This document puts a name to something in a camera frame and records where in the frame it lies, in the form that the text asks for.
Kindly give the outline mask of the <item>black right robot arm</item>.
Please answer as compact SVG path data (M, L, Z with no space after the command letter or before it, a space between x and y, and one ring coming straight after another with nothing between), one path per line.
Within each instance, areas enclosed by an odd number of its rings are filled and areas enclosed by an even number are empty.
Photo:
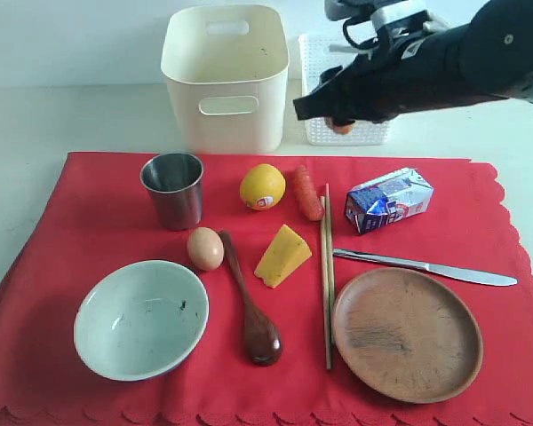
M533 1L488 1L447 28L421 1L328 1L357 55L294 99L300 121L382 123L400 114L520 99L533 104Z

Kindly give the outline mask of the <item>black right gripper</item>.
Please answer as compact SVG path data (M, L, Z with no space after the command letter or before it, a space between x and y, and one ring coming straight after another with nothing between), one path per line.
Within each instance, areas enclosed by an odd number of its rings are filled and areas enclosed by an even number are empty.
M293 100L299 121L329 118L337 127L355 120L384 122L399 114L461 107L466 83L459 71L460 35L430 35L397 50L377 65L356 59L332 67L319 86Z

